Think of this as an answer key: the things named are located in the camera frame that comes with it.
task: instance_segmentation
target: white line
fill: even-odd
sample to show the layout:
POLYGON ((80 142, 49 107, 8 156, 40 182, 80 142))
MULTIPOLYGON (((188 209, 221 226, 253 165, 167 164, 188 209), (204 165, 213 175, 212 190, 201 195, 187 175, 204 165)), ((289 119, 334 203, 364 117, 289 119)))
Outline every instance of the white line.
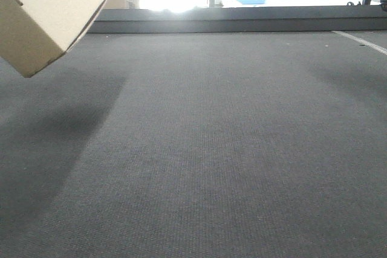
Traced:
POLYGON ((353 36, 352 34, 349 34, 349 33, 344 33, 342 31, 337 31, 337 30, 334 30, 332 32, 333 33, 337 33, 337 34, 339 34, 341 36, 345 36, 345 37, 347 37, 349 39, 352 39, 352 40, 354 40, 354 41, 356 41, 356 42, 358 42, 358 43, 360 43, 362 45, 367 45, 370 48, 373 48, 374 50, 379 51, 382 54, 385 54, 387 56, 387 49, 386 48, 380 47, 380 46, 378 46, 376 44, 373 44, 372 42, 367 42, 366 40, 361 39, 359 37, 355 37, 355 36, 353 36))

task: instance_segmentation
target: blue object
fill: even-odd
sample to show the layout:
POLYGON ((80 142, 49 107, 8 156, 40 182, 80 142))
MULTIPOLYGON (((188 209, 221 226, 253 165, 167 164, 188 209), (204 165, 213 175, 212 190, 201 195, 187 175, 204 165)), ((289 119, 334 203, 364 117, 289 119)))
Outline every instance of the blue object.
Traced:
POLYGON ((241 4, 265 4, 266 0, 236 0, 241 4))

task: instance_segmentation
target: gray carpet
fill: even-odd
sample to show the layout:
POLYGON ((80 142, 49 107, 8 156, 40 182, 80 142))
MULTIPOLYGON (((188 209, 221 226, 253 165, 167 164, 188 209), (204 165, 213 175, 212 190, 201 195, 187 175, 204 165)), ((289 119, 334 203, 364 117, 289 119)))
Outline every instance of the gray carpet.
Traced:
POLYGON ((387 257, 386 64, 334 33, 0 60, 0 257, 387 257))

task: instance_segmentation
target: floor marking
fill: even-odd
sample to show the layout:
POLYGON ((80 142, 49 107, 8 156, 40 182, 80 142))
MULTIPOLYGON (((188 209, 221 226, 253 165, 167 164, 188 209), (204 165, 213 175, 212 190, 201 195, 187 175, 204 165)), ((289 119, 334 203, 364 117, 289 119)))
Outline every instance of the floor marking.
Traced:
POLYGON ((341 36, 345 36, 345 37, 347 37, 349 39, 352 39, 352 40, 354 40, 354 41, 356 41, 356 42, 358 42, 358 43, 360 43, 362 45, 367 45, 370 48, 373 48, 374 50, 377 50, 377 51, 379 51, 382 54, 385 54, 387 56, 387 48, 380 47, 380 46, 378 46, 376 44, 373 44, 372 42, 367 42, 366 40, 361 39, 359 37, 355 37, 355 36, 353 36, 352 34, 349 34, 349 33, 344 33, 342 31, 337 31, 337 30, 333 30, 332 32, 333 33, 337 33, 337 34, 339 34, 341 36))

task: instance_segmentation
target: beige container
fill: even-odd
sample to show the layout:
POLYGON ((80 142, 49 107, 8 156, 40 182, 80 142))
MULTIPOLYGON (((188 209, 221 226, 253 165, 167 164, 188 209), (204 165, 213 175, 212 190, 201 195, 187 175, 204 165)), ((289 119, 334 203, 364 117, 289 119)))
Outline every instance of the beige container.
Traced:
POLYGON ((0 0, 0 56, 31 77, 63 56, 106 0, 0 0))

